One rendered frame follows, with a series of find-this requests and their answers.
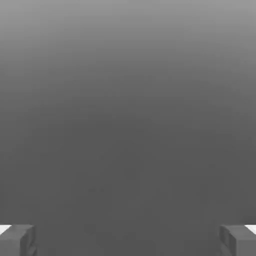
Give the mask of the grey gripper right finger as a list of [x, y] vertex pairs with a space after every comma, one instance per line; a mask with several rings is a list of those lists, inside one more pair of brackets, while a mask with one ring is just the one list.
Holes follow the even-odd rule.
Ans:
[[218, 256], [256, 256], [256, 224], [221, 225]]

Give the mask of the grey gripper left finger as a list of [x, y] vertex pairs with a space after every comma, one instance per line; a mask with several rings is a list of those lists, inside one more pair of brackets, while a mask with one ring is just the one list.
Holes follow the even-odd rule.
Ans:
[[0, 256], [38, 256], [36, 226], [0, 224]]

